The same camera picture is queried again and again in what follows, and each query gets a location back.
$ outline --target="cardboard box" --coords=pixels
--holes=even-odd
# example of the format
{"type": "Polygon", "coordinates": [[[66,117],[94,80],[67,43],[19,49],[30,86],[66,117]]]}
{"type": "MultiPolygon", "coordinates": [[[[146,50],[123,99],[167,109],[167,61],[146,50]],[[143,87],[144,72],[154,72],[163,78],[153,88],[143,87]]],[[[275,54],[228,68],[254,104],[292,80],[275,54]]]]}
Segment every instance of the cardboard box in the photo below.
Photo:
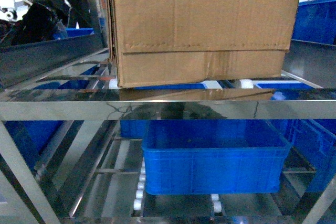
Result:
{"type": "Polygon", "coordinates": [[[298,0],[107,0],[120,87],[281,72],[298,0]]]}

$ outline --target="metal post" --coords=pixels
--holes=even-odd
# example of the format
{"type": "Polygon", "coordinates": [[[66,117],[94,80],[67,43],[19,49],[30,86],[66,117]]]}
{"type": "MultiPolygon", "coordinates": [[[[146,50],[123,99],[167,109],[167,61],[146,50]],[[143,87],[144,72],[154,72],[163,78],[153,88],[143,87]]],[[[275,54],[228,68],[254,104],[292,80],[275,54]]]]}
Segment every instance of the metal post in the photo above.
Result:
{"type": "Polygon", "coordinates": [[[328,210],[330,205],[336,199],[336,175],[326,187],[322,195],[316,201],[312,209],[308,212],[306,216],[304,216],[304,211],[300,213],[297,210],[295,215],[296,223],[302,224],[316,224],[324,213],[328,210]]]}
{"type": "Polygon", "coordinates": [[[33,174],[30,172],[3,122],[0,122],[0,146],[0,154],[41,215],[43,221],[49,224],[60,224],[59,219],[36,182],[33,174]]]}
{"type": "Polygon", "coordinates": [[[0,170],[0,188],[1,193],[6,198],[7,205],[14,210],[15,214],[20,217],[23,223],[38,224],[38,221],[15,191],[14,187],[7,180],[2,170],[0,170]]]}

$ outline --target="stainless steel shelf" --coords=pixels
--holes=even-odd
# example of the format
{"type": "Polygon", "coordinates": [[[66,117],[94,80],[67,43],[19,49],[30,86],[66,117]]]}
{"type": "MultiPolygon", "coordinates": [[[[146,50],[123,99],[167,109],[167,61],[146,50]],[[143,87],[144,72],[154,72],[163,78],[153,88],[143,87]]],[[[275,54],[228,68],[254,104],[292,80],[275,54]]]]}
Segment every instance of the stainless steel shelf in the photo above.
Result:
{"type": "Polygon", "coordinates": [[[336,90],[5,91],[0,95],[0,118],[7,121],[336,119],[336,90]],[[288,99],[271,100],[279,93],[286,94],[288,99]]]}

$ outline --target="blue bin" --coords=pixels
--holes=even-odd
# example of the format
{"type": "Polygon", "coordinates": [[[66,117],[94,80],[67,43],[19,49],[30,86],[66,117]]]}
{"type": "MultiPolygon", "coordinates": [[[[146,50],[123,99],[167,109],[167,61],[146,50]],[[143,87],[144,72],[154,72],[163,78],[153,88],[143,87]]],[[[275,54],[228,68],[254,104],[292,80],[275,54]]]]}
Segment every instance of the blue bin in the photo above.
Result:
{"type": "Polygon", "coordinates": [[[135,89],[206,89],[202,83],[176,84],[176,85],[162,85],[162,86],[148,86],[138,87],[135,89]]]}
{"type": "Polygon", "coordinates": [[[291,144],[264,120],[156,120],[142,149],[153,195],[274,193],[291,144]]]}
{"type": "Polygon", "coordinates": [[[256,84],[261,89],[313,89],[313,87],[304,83],[258,83],[256,84]]]}
{"type": "Polygon", "coordinates": [[[336,173],[336,120],[296,120],[292,141],[317,172],[307,192],[324,191],[336,173]]]}
{"type": "Polygon", "coordinates": [[[334,44],[336,0],[314,0],[299,4],[293,39],[334,44]]]}
{"type": "MultiPolygon", "coordinates": [[[[135,89],[206,89],[202,83],[176,84],[164,86],[138,87],[135,89]]],[[[126,138],[143,138],[149,120],[120,120],[121,136],[126,138]]]]}
{"type": "MultiPolygon", "coordinates": [[[[84,75],[92,74],[97,67],[85,71],[84,75]]],[[[50,82],[37,86],[35,89],[84,89],[89,81],[68,81],[64,84],[50,82]]],[[[55,131],[63,121],[7,121],[5,126],[18,146],[28,167],[33,170],[39,159],[39,153],[49,143],[55,131]]]]}
{"type": "Polygon", "coordinates": [[[78,37],[78,36],[85,36],[85,35],[91,35],[95,32],[93,31],[93,28],[67,28],[68,37],[78,37]]]}

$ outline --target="rack leg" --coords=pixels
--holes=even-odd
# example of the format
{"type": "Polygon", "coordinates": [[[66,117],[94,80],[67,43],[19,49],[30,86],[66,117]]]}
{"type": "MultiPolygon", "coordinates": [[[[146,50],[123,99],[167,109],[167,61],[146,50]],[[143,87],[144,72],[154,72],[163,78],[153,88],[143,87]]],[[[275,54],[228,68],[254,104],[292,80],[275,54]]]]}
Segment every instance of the rack leg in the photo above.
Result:
{"type": "Polygon", "coordinates": [[[336,175],[326,187],[322,195],[318,198],[312,209],[308,212],[307,215],[305,214],[305,205],[302,204],[300,207],[296,209],[294,214],[296,223],[302,224],[316,224],[324,213],[328,210],[330,205],[336,199],[336,175]]]}
{"type": "Polygon", "coordinates": [[[45,223],[60,224],[50,203],[17,149],[3,122],[0,122],[0,154],[12,170],[45,223]]]}

